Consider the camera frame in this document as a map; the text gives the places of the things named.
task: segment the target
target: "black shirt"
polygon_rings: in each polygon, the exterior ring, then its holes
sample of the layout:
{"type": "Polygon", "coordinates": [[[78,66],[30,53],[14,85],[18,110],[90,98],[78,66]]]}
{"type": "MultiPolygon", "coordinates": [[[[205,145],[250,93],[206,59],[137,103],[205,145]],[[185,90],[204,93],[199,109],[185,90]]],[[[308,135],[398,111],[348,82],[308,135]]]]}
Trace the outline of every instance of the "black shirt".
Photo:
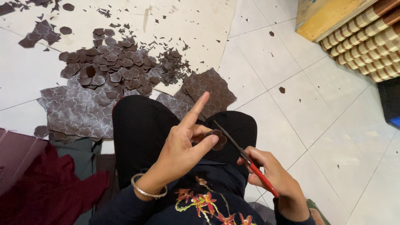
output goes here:
{"type": "MultiPolygon", "coordinates": [[[[246,181],[231,165],[201,160],[186,175],[167,185],[168,193],[158,200],[142,201],[130,185],[121,190],[90,219],[90,224],[264,224],[243,199],[246,181]]],[[[293,222],[275,211],[277,225],[315,225],[293,222]]]]}

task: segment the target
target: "scissor handle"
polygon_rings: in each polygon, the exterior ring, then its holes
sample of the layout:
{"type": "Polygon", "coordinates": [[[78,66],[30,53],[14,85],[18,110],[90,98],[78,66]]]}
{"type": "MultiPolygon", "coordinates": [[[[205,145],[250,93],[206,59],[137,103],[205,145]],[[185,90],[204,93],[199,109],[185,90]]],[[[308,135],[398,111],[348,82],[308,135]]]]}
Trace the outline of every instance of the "scissor handle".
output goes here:
{"type": "Polygon", "coordinates": [[[262,174],[262,172],[254,165],[253,161],[250,159],[251,165],[250,169],[260,178],[263,184],[268,188],[268,191],[273,194],[275,198],[279,198],[278,192],[275,190],[274,186],[272,186],[271,182],[262,174]]]}

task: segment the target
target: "knee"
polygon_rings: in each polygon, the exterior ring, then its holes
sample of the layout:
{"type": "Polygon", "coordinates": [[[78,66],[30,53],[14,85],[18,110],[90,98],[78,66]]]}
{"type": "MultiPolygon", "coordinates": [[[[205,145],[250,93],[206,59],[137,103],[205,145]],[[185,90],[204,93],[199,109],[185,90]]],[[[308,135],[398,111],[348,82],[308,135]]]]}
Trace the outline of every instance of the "knee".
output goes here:
{"type": "Polygon", "coordinates": [[[254,118],[242,112],[224,111],[224,112],[219,112],[212,117],[224,118],[226,122],[228,123],[235,122],[235,124],[237,124],[238,126],[257,128],[257,123],[254,120],[254,118]]]}
{"type": "Polygon", "coordinates": [[[149,105],[151,99],[142,95],[130,95],[120,99],[114,106],[112,112],[123,112],[133,110],[144,110],[146,105],[149,105]]]}
{"type": "Polygon", "coordinates": [[[257,127],[256,120],[245,113],[238,112],[238,111],[226,111],[227,113],[231,114],[231,117],[235,118],[236,121],[242,124],[246,124],[247,126],[257,127]]]}

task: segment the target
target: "yellow wooden edge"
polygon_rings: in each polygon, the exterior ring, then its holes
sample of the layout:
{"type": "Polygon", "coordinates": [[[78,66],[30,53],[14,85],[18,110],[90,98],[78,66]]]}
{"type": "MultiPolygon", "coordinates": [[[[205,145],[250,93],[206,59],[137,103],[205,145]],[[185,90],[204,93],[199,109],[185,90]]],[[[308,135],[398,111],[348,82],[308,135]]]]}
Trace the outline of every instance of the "yellow wooden edge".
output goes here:
{"type": "Polygon", "coordinates": [[[317,39],[320,40],[324,38],[321,37],[321,35],[326,31],[332,30],[326,34],[327,36],[376,1],[377,0],[327,0],[325,6],[318,10],[314,16],[298,26],[296,33],[311,42],[317,39]]]}

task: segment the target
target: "black pants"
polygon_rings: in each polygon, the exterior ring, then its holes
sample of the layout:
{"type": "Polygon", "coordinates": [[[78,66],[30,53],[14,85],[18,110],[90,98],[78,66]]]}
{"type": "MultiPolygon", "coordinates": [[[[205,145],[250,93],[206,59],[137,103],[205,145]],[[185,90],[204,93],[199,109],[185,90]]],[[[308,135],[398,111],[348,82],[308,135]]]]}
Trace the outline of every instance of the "black pants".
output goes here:
{"type": "MultiPolygon", "coordinates": [[[[243,149],[256,146],[257,124],[251,116],[236,111],[219,112],[205,122],[197,120],[196,124],[217,129],[214,120],[243,149]]],[[[122,98],[115,105],[112,122],[119,186],[123,189],[130,185],[133,175],[150,168],[157,161],[170,129],[180,121],[160,102],[132,95],[122,98]]],[[[203,159],[231,164],[247,183],[247,168],[236,163],[239,156],[239,150],[228,141],[224,149],[210,150],[203,159]]]]}

